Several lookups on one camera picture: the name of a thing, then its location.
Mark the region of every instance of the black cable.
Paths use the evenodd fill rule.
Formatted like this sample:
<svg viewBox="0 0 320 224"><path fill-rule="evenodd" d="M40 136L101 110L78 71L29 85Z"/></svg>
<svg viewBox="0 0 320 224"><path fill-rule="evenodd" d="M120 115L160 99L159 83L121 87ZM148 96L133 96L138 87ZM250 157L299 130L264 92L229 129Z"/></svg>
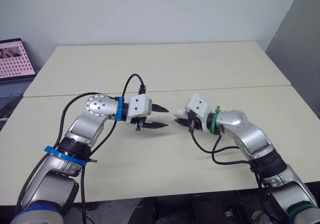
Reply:
<svg viewBox="0 0 320 224"><path fill-rule="evenodd" d="M61 115L61 120L60 120L60 127L59 127L59 134L58 134L58 137L56 139L56 142L53 146L53 148L55 149L57 147L57 145L59 144L60 140L61 140L61 137L62 137L62 132L64 131L64 122L65 122L65 117L66 117L66 113L67 113L67 110L68 108L75 102L77 101L78 99L84 97L84 96L87 96L87 95L95 95L95 94L99 94L99 93L96 93L96 92L89 92L89 93L83 93L77 97L75 97L74 99L72 99L66 106L65 108L63 109L63 112L62 112L62 115Z"/></svg>
<svg viewBox="0 0 320 224"><path fill-rule="evenodd" d="M264 201L263 201L263 196L264 196L264 190L263 190L263 187L262 187L262 178L260 174L258 173L254 173L254 176L255 176L255 179L256 179L256 182L258 183L258 199L259 199L259 203L260 203L260 206L263 210L263 212L272 220L274 221L276 224L283 224L284 222L278 220L277 218L275 218L274 216L272 216L269 211L267 210L265 204L264 204Z"/></svg>
<svg viewBox="0 0 320 224"><path fill-rule="evenodd" d="M128 85L129 85L131 79L132 79L133 77L135 77L135 76L138 77L138 79L139 79L140 82L141 82L141 85L145 85L144 82L143 82L143 80L142 80L142 78L141 78L138 74L136 74L136 73L132 74L132 75L128 78L128 80L126 81L126 83L125 83L125 87L123 88L123 92L122 92L122 98L125 97L125 93L126 93L127 87L128 87ZM93 150L90 152L89 157L91 157L91 155L92 155L93 153L95 153L95 152L102 146L102 144L105 143L106 140L111 136L112 132L114 131L114 129L115 129L115 127L116 127L116 124L117 124L117 121L115 120L114 123L113 123L113 126L112 126L111 130L110 130L109 133L108 133L108 135L96 146L95 149L93 149Z"/></svg>
<svg viewBox="0 0 320 224"><path fill-rule="evenodd" d="M221 148L221 149L218 149L216 150L218 144L219 144L219 141L220 139L222 138L222 135L220 134L217 141L215 142L214 146L213 146L213 149L212 149L212 152L210 151L207 151L205 149L203 149L200 144L197 142L195 136L194 136L194 131L193 129L191 128L191 124L188 123L188 126L189 126L189 132L191 133L191 136L192 136L192 139L194 140L195 144L202 150L204 151L205 153L211 153L211 157L212 157L212 160L214 163L216 164L219 164L219 165L233 165L233 164L249 164L250 166L253 166L254 164L249 162L249 161L245 161L245 160L240 160L240 161L233 161L233 162L219 162L215 159L215 153L218 153L218 152L222 152L226 149L230 149L230 148L238 148L238 147L225 147L225 148ZM259 199L259 203L260 203L260 206L262 208L262 210L264 211L264 213L273 221L275 222L276 224L283 224L282 221L278 220L277 218L275 218L274 216L272 216L266 209L265 205L264 205L264 202L263 202L263 196L264 196L264 191L263 191L263 187L262 187L262 178L260 174L258 173L254 173L254 176L255 176L255 179L256 179L256 182L258 184L258 199Z"/></svg>
<svg viewBox="0 0 320 224"><path fill-rule="evenodd" d="M139 79L140 82L141 82L141 85L145 85L144 82L142 81L142 78L141 78L138 74L136 74L136 73L132 74L132 75L128 78L127 82L125 83L125 87L124 87L123 92L122 92L122 98L125 97L125 93L126 93L128 84L130 83L130 80L131 80L133 77L135 77L135 76L138 77L138 79Z"/></svg>
<svg viewBox="0 0 320 224"><path fill-rule="evenodd" d="M53 146L53 148L55 149L57 147L57 145L59 144L60 140L61 140L61 137L62 137L62 132L63 132L63 129L64 129L64 122L65 122L65 117L66 117L66 113L67 113L67 110L68 108L75 102L77 101L78 99L84 97L84 96L87 96L87 95L94 95L94 94L98 94L96 92L90 92L90 93L84 93L84 94L81 94L77 97L75 97L74 99L72 99L66 106L65 108L63 109L63 112L62 112L62 115L61 115L61 119L60 119L60 126L59 126L59 133L58 133L58 137L56 139L56 142ZM29 174L28 178L26 179L20 193L19 193L19 196L18 196L18 200L16 202L16 206L15 206L15 211L14 211L14 214L17 215L20 210L21 210L21 201L22 201L22 198L26 192L26 189L32 179L32 177L35 175L35 173L37 172L38 168L41 166L41 164L45 161L45 159L49 156L49 154L45 154L41 159L40 161L36 164L36 166L33 168L33 170L31 171L31 173Z"/></svg>
<svg viewBox="0 0 320 224"><path fill-rule="evenodd" d="M105 141L111 136L112 132L114 131L115 127L116 127L116 124L117 124L117 121L115 120L114 123L113 123L113 126L111 128L111 130L109 131L108 135L96 146L95 149L93 149L90 154L89 154L89 157L91 157L91 155L93 153L95 153L101 146L103 143L105 143Z"/></svg>
<svg viewBox="0 0 320 224"><path fill-rule="evenodd" d="M85 171L86 167L83 166L81 170L81 213L82 213L82 223L87 224L87 214L86 214L86 199L85 199Z"/></svg>
<svg viewBox="0 0 320 224"><path fill-rule="evenodd" d="M126 93L126 90L127 90L127 87L130 83L130 80L134 77L138 77L138 79L140 80L141 82L141 85L145 85L143 80L141 79L141 77L134 73L132 74L128 80L126 81L125 83L125 87L123 89L123 92L122 92L122 98L125 97L125 93ZM115 127L117 125L117 121L115 120L114 123L113 123L113 126L112 128L110 129L109 133L107 134L107 136L96 146L95 149L93 149L90 154L89 154L89 157L91 157L91 155L93 155L105 142L106 140L111 136L112 132L114 131ZM81 204L82 204L82 223L83 224L87 224L87 220L86 220L86 201L85 201L85 186L84 186L84 182L85 182L85 167L83 166L82 168L82 172L81 172Z"/></svg>
<svg viewBox="0 0 320 224"><path fill-rule="evenodd" d="M249 164L250 166L252 165L252 163L250 163L249 161L245 161L245 160L240 160L240 161L233 161L233 162L219 162L215 159L215 151L217 148L218 143L220 142L222 135L220 134L217 141L215 142L213 149L212 149L212 153L211 153L211 157L214 163L219 164L219 165L233 165L233 164Z"/></svg>
<svg viewBox="0 0 320 224"><path fill-rule="evenodd" d="M88 218L93 224L95 224L95 222L88 216L86 216L86 218Z"/></svg>
<svg viewBox="0 0 320 224"><path fill-rule="evenodd" d="M190 134L191 134L191 137L192 137L194 143L197 145L197 147L200 148L201 151L203 151L203 152L205 152L205 153L212 154L212 151L208 151L208 150L204 149L204 148L201 147L200 144L197 142L196 137L195 137L195 134L194 134L194 130L192 129L190 122L188 122L188 126L189 126L189 132L190 132ZM224 147L224 148L215 150L214 153L219 153L219 152L222 152L222 151L227 150L227 149L239 149L239 147L237 147L237 146Z"/></svg>
<svg viewBox="0 0 320 224"><path fill-rule="evenodd" d="M36 164L36 166L33 168L33 170L31 171L31 173L29 174L28 178L26 179L20 193L19 193L19 196L18 196L18 200L16 202L16 206L15 206L15 210L14 210L14 215L16 216L20 210L21 210L21 201L22 201L22 198L25 194L25 191L27 189L27 186L29 185L32 177L35 175L36 171L38 170L38 168L41 166L41 164L45 161L45 159L49 156L49 153L46 153L41 159L40 161Z"/></svg>

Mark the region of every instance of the blue cable tie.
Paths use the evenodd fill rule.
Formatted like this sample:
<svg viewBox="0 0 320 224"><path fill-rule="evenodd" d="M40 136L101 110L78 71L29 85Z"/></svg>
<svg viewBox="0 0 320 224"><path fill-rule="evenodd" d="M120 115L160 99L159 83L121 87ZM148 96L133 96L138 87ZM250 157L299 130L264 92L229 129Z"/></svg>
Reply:
<svg viewBox="0 0 320 224"><path fill-rule="evenodd" d="M123 107L123 104L124 104L123 101L124 101L124 98L118 97L119 105L118 105L118 111L117 111L116 116L115 116L115 120L116 121L121 121L121 119L122 119L121 114L122 114L122 107Z"/></svg>
<svg viewBox="0 0 320 224"><path fill-rule="evenodd" d="M77 159L77 158L73 158L73 157L70 157L66 154L63 154L59 151L57 151L56 149L53 149L52 147L50 146L47 146L45 149L44 149L45 152L47 153L51 153L53 154L54 156L58 157L58 158L62 158L64 160L67 160L67 161L70 161L70 162L73 162L73 163L77 163L81 166L85 166L87 164L86 161L84 160L80 160L80 159Z"/></svg>

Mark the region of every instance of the table surface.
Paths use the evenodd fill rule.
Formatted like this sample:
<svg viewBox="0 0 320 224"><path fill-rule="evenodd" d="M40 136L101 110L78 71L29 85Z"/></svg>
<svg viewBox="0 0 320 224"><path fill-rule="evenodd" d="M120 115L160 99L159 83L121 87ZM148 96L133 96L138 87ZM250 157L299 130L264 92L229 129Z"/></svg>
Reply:
<svg viewBox="0 0 320 224"><path fill-rule="evenodd" d="M24 96L120 93L132 73L148 91L290 85L254 41L61 46Z"/></svg>
<svg viewBox="0 0 320 224"><path fill-rule="evenodd" d="M259 126L304 182L320 180L320 121L291 86L198 90L214 108L238 109ZM94 154L97 163L86 169L86 200L101 201L146 196L200 193L256 188L248 165L219 166L193 143L185 127L173 121L173 112L185 106L195 91L150 92L155 103L170 113L152 113L150 121L168 123L158 130L135 131L134 125L118 125L110 139ZM61 112L74 96L23 98L0 132L0 205L15 204L30 171L53 145ZM82 113L87 98L69 110L64 130ZM107 121L101 135L109 131ZM210 149L216 136L196 132ZM223 137L220 146L233 144ZM223 161L244 157L239 150L218 155Z"/></svg>

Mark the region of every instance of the green cable tie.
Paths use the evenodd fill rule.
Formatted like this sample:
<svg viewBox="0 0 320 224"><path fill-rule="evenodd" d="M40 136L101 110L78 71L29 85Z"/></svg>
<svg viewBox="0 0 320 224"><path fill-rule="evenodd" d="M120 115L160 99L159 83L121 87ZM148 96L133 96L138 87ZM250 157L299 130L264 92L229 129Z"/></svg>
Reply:
<svg viewBox="0 0 320 224"><path fill-rule="evenodd" d="M217 121L217 117L218 117L219 112L220 112L220 106L217 106L216 109L215 109L215 114L214 114L213 119L212 119L211 130L210 130L211 133L215 134L215 135L219 134L219 131L218 131L217 126L216 126L216 121Z"/></svg>
<svg viewBox="0 0 320 224"><path fill-rule="evenodd" d="M289 220L291 221L291 219L296 215L298 214L299 212L303 211L303 210L306 210L306 209L309 209L309 208L314 208L315 206L312 205L312 204L304 204L304 205L301 205L295 209L293 209L290 213L289 213Z"/></svg>

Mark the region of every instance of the white plastic part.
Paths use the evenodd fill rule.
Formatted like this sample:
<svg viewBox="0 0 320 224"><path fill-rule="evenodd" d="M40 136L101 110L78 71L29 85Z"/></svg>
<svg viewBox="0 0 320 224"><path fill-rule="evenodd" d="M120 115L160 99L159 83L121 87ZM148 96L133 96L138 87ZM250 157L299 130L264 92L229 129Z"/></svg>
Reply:
<svg viewBox="0 0 320 224"><path fill-rule="evenodd" d="M126 117L126 124L130 124L134 117L146 117L151 114L152 100L145 94L132 97L128 107L128 114Z"/></svg>
<svg viewBox="0 0 320 224"><path fill-rule="evenodd" d="M188 119L188 113L184 109L178 109L174 112L176 118Z"/></svg>
<svg viewBox="0 0 320 224"><path fill-rule="evenodd" d="M195 112L196 116L201 120L202 130L205 133L209 132L209 129L207 128L207 118L209 113L212 113L213 111L197 93L189 99L185 108L186 112L190 112L190 110Z"/></svg>

